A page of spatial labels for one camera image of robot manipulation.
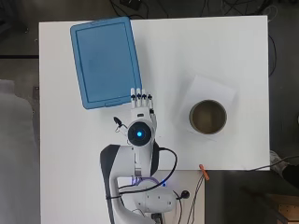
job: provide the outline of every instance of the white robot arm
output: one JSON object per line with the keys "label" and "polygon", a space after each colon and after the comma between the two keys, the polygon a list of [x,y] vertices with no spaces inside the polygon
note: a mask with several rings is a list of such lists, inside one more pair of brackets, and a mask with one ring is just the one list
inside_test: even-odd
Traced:
{"label": "white robot arm", "polygon": [[151,218],[140,216],[126,209],[121,200],[122,194],[155,189],[150,193],[148,192],[147,198],[150,198],[152,195],[158,195],[161,192],[164,199],[168,200],[168,206],[163,208],[160,212],[170,211],[174,207],[176,195],[170,189],[162,189],[159,191],[157,186],[139,186],[130,192],[120,192],[117,181],[118,177],[121,176],[150,177],[157,171],[159,165],[159,152],[161,149],[155,143],[157,121],[153,111],[152,97],[150,94],[147,95],[144,90],[141,92],[140,89],[136,91],[135,89],[131,89],[131,99],[132,122],[128,128],[121,124],[119,119],[114,118],[119,124],[120,131],[127,136],[131,145],[109,145],[102,150],[100,155],[108,212],[111,224],[115,223],[114,212],[118,214],[124,223],[154,224],[155,222]]}

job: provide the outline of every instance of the cup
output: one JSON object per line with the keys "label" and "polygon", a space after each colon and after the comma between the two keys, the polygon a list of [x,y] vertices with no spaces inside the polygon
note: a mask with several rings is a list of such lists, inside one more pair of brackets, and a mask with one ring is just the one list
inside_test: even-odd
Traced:
{"label": "cup", "polygon": [[205,100],[194,105],[189,121],[192,127],[202,134],[214,134],[225,126],[227,114],[223,105],[214,100]]}

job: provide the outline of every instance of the white table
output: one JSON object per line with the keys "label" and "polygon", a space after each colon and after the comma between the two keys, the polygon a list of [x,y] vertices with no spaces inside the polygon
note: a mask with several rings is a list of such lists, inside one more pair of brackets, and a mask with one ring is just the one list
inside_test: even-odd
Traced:
{"label": "white table", "polygon": [[[87,111],[81,104],[69,34],[78,23],[39,26],[42,224],[108,223],[99,153],[108,144],[126,144],[114,132],[112,117],[128,123],[129,105]],[[196,170],[199,163],[224,170],[268,164],[266,17],[132,21],[132,27],[142,83],[154,97],[156,139],[177,152],[178,169]],[[217,142],[198,139],[173,122],[177,102],[195,75],[237,90]],[[160,169],[169,170],[173,162],[163,153]]]}

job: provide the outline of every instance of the cup rim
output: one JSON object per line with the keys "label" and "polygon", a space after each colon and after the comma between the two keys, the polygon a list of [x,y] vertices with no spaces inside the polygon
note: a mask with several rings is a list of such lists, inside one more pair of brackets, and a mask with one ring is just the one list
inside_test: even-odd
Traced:
{"label": "cup rim", "polygon": [[[216,104],[219,105],[219,106],[222,108],[222,110],[224,111],[225,120],[224,120],[222,126],[221,126],[216,132],[214,132],[214,133],[203,133],[203,132],[200,131],[194,124],[192,124],[192,115],[193,115],[194,109],[195,109],[198,105],[200,105],[200,104],[202,104],[202,103],[204,103],[204,102],[213,102],[213,103],[216,103]],[[223,106],[221,103],[219,103],[218,101],[216,101],[216,100],[203,100],[203,101],[201,101],[201,102],[198,102],[197,104],[195,104],[195,105],[192,107],[192,109],[190,110],[190,113],[189,113],[189,123],[191,124],[191,126],[192,126],[197,132],[202,133],[202,134],[206,134],[206,135],[211,135],[211,134],[215,134],[215,133],[220,132],[220,131],[224,128],[224,126],[225,126],[225,124],[226,124],[226,121],[227,121],[227,112],[226,112],[224,106]]]}

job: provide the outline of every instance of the robot finger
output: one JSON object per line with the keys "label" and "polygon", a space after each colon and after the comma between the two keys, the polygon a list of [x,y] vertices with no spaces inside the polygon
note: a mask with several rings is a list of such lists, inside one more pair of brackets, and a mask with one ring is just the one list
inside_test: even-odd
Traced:
{"label": "robot finger", "polygon": [[136,89],[136,107],[141,106],[141,90],[138,88]]}
{"label": "robot finger", "polygon": [[124,136],[128,136],[128,128],[127,126],[123,125],[119,128],[119,132],[122,133]]}
{"label": "robot finger", "polygon": [[148,95],[146,90],[142,90],[142,106],[148,106]]}
{"label": "robot finger", "polygon": [[157,129],[156,115],[154,113],[152,113],[152,114],[150,114],[150,118],[151,118],[151,121],[152,121],[152,125],[153,125],[154,129],[156,130]]}
{"label": "robot finger", "polygon": [[136,95],[135,95],[135,89],[131,88],[131,103],[132,103],[132,109],[136,107]]}
{"label": "robot finger", "polygon": [[154,113],[154,111],[153,111],[153,102],[152,102],[152,96],[150,94],[148,95],[148,100],[149,100],[149,113],[153,114]]}

